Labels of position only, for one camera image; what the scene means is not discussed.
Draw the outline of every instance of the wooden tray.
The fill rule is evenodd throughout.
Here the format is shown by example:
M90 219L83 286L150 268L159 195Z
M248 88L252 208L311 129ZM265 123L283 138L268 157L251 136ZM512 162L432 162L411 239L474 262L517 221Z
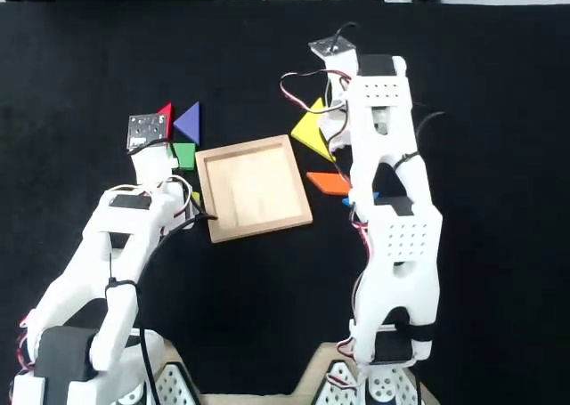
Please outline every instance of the wooden tray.
M212 242L313 221L287 135L196 153Z

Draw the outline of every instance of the green square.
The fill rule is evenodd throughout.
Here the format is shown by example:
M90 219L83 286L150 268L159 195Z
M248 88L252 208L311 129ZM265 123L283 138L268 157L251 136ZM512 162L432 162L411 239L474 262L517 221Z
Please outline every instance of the green square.
M196 144L190 142L175 142L176 156L178 157L178 165L180 169L187 171L194 170L194 153L196 152ZM172 156L172 150L168 146L168 156Z

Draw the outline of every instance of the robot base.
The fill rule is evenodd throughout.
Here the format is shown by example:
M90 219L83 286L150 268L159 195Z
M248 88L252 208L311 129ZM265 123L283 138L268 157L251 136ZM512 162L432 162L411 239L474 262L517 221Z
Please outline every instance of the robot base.
M347 382L353 383L356 380L354 363L351 360L345 360L337 352L333 343L321 344L307 365L305 374L303 374L297 388L291 395L204 394L199 397L196 393L193 393L194 389L190 379L186 376L187 373L183 369L182 360L176 349L170 344L167 345L167 359L175 361L177 366L172 370L174 362L171 362L171 364L165 366L161 376L157 378L157 388L162 400L161 405L198 405L199 403L206 405L234 405L236 403L240 405L351 405L352 403L352 405L359 405L352 391L341 391L337 387L330 385L324 377L327 372L330 372L342 379L346 377ZM375 377L380 376L380 374L373 372L369 378L369 380L372 380L372 388L370 390L374 392L372 397L386 399L386 401L369 403L417 405L415 380L410 371L407 369L388 369L387 371L391 373L390 383L388 384L385 383L387 378L384 374L381 374L383 377L380 379L380 377ZM382 392L382 394L375 394L377 390ZM387 395L387 392L390 390L394 391L391 399ZM439 405L437 399L424 385L421 391L424 405ZM166 400L164 399L164 392L168 393ZM149 400L145 405L151 404L152 401Z

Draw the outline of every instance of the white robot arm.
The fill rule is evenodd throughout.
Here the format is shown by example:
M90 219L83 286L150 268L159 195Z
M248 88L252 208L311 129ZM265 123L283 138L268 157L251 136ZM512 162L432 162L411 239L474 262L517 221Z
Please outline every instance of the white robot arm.
M381 394L369 380L395 385L392 369L410 367L431 352L442 216L432 204L418 153L404 59L358 55L339 32L309 47L325 63L332 95L319 127L331 153L351 146L350 177L344 176L350 183L352 215L360 220L353 226L369 252L354 285L350 337L338 347L341 352L349 348L347 355L359 368L358 403L390 402L394 392ZM281 88L304 105L282 82ZM394 168L407 196L374 198L374 191L382 193L372 189L380 163Z
M146 158L155 163L145 165ZM133 329L136 283L161 238L191 225L194 213L186 211L191 186L171 175L165 143L137 151L133 161L137 181L144 185L117 186L102 194L65 271L21 324L31 363L24 363L28 372L14 379L14 405L110 405L142 391L148 369L139 330ZM113 238L123 239L124 246L115 247ZM61 326L95 298L106 298L108 305L98 330ZM149 330L144 339L156 373L163 363L163 339ZM128 346L131 340L134 345Z

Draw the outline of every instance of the black tablecloth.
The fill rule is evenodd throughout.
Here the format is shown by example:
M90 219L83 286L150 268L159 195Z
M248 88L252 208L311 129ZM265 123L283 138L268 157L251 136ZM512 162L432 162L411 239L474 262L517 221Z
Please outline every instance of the black tablecloth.
M134 180L127 116L200 101L204 149L286 134L302 113L280 75L320 68L306 43L346 20L362 53L402 55L414 100L448 113L420 142L444 216L423 379L443 403L546 403L563 387L570 8L374 3L0 6L0 385L17 320L102 191ZM323 85L295 91L313 101ZM293 148L301 172L331 169ZM146 272L142 315L202 391L290 392L318 344L346 336L364 251L340 199L305 188L313 224L218 245L197 226Z

